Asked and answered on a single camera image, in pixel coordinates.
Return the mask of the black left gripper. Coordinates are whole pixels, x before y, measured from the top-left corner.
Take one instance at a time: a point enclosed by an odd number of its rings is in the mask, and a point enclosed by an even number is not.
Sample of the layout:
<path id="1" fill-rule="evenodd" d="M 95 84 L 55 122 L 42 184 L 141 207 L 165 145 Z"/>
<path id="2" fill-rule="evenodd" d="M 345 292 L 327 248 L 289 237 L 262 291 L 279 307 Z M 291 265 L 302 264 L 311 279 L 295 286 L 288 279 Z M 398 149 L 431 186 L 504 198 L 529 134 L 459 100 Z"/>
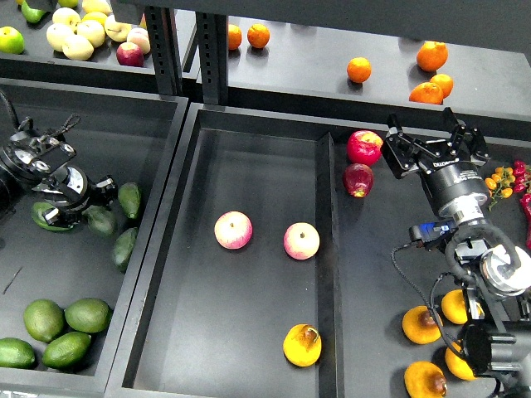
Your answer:
<path id="1" fill-rule="evenodd" d="M 67 218 L 52 220 L 51 214 L 46 215 L 49 226 L 54 229 L 72 229 L 81 223 L 84 211 L 90 206 L 110 206 L 117 200 L 117 184 L 111 176 L 93 182 L 77 166 L 61 167 L 33 191 Z"/>

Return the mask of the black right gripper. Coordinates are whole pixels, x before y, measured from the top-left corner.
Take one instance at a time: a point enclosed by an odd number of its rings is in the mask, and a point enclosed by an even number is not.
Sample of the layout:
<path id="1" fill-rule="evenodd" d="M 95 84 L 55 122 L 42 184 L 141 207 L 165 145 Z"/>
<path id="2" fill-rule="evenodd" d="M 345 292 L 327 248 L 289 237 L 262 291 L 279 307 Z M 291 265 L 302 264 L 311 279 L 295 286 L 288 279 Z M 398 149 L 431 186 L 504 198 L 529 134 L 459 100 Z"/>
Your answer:
<path id="1" fill-rule="evenodd" d="M 382 156 L 396 179 L 420 170 L 423 190 L 436 216 L 483 218 L 481 206 L 488 199 L 488 188 L 476 166 L 490 160 L 485 137 L 478 128 L 458 119 L 450 107 L 443 109 L 442 116 L 451 134 L 447 152 L 457 159 L 436 161 L 440 154 L 404 133 L 396 114 L 387 117 Z"/>

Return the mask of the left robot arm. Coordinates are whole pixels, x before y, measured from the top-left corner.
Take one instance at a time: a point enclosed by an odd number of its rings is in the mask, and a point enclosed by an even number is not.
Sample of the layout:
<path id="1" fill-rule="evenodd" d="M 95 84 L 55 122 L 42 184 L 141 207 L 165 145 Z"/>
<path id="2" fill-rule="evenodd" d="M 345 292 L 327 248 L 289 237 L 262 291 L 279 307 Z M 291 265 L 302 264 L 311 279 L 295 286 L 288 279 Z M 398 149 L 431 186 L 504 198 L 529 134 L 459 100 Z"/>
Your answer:
<path id="1" fill-rule="evenodd" d="M 20 120 L 5 92 L 1 105 L 12 125 L 12 135 L 1 146 L 1 215 L 32 192 L 41 196 L 45 207 L 36 219 L 52 231 L 66 231 L 82 221 L 92 206 L 108 206 L 118 198 L 118 186 L 110 176 L 92 181 L 72 159 L 77 151 L 65 134 L 79 122 L 71 114 L 57 129 L 41 132 L 33 119 Z"/>

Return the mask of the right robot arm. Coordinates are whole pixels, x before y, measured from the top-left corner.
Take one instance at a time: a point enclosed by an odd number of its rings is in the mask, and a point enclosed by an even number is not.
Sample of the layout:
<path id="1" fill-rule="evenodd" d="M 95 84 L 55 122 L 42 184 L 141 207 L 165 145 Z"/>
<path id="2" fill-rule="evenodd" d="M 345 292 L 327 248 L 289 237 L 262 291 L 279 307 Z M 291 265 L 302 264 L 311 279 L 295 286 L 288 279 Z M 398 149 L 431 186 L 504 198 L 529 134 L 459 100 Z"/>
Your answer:
<path id="1" fill-rule="evenodd" d="M 478 169 L 490 158 L 477 128 L 442 111 L 448 139 L 423 142 L 406 134 L 395 114 L 382 156 L 395 178 L 416 173 L 436 222 L 413 226 L 411 243 L 444 253 L 447 274 L 461 287 L 466 320 L 446 346 L 474 376 L 495 379 L 494 397 L 530 395 L 530 258 L 485 218 L 490 199 Z"/>

